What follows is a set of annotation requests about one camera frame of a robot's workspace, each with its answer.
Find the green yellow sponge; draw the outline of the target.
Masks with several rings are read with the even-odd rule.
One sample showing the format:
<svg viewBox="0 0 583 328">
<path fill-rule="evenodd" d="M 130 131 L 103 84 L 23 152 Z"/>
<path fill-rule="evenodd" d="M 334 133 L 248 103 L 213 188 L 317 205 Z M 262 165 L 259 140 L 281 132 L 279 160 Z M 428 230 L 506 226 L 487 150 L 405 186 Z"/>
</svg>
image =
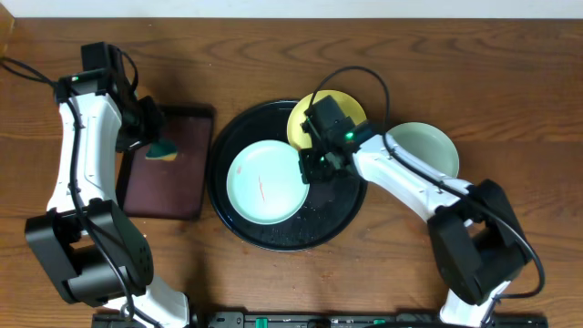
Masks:
<svg viewBox="0 0 583 328">
<path fill-rule="evenodd" d="M 171 140 L 160 138 L 150 144 L 145 158 L 148 160 L 172 161 L 177 155 L 177 146 Z"/>
</svg>

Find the yellow plate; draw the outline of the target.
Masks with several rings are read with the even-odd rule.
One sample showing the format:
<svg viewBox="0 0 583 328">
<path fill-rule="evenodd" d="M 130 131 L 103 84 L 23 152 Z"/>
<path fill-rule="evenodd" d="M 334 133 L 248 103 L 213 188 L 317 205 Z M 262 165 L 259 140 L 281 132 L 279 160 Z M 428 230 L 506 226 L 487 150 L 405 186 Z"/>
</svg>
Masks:
<svg viewBox="0 0 583 328">
<path fill-rule="evenodd" d="M 358 125 L 367 119 L 363 107 L 352 96 L 337 90 L 321 90 L 316 94 L 313 104 L 321 99 L 331 96 L 339 105 L 343 114 Z M 287 123 L 288 143 L 297 150 L 308 149 L 312 146 L 312 140 L 308 133 L 302 130 L 301 124 L 305 121 L 305 111 L 308 109 L 312 94 L 303 97 L 292 109 Z"/>
</svg>

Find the light green plate front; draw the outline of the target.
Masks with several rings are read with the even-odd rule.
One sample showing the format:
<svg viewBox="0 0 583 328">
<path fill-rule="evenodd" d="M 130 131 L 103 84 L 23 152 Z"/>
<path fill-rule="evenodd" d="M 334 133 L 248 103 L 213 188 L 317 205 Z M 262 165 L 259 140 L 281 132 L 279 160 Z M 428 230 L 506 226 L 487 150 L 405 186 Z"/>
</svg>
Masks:
<svg viewBox="0 0 583 328">
<path fill-rule="evenodd" d="M 250 144 L 231 162 L 226 181 L 231 206 L 244 219 L 272 225 L 289 219 L 306 201 L 299 153 L 279 140 Z"/>
</svg>

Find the light green plate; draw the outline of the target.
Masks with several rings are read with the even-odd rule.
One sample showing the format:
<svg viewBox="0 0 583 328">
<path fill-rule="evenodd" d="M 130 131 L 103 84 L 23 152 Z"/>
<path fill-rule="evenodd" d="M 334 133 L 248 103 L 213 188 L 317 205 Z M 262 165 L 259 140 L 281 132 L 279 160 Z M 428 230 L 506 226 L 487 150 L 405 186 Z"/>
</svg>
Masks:
<svg viewBox="0 0 583 328">
<path fill-rule="evenodd" d="M 299 153 L 279 140 L 250 144 L 231 162 L 226 181 L 231 206 L 244 219 L 272 225 L 289 219 L 306 201 Z"/>
<path fill-rule="evenodd" d="M 388 133 L 409 153 L 434 169 L 456 178 L 459 155 L 454 142 L 440 129 L 421 122 L 403 123 Z"/>
</svg>

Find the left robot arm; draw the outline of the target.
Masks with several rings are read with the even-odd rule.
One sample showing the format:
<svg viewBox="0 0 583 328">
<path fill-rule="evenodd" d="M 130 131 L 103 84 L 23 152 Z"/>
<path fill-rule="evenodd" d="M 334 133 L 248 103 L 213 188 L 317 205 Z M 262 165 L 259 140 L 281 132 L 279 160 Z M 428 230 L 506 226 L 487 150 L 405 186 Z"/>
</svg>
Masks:
<svg viewBox="0 0 583 328">
<path fill-rule="evenodd" d="M 189 299 L 154 273 L 144 235 L 118 206 L 115 159 L 159 140 L 164 116 L 138 98 L 126 52 L 105 42 L 81 48 L 83 69 L 50 85 L 63 126 L 56 186 L 25 237 L 67 303 L 118 311 L 117 327 L 187 327 Z"/>
</svg>

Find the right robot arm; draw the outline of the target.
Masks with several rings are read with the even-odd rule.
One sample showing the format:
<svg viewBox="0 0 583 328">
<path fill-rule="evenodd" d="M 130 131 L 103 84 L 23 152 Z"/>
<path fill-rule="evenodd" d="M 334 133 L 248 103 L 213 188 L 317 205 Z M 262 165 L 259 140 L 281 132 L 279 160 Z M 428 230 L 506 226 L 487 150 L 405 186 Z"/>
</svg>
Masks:
<svg viewBox="0 0 583 328">
<path fill-rule="evenodd" d="M 508 285 L 538 258 L 503 189 L 490 179 L 474 185 L 431 168 L 368 122 L 312 118 L 295 126 L 310 143 L 300 147 L 302 177 L 319 182 L 357 175 L 386 190 L 428 228 L 437 269 L 449 292 L 439 319 L 487 327 Z"/>
</svg>

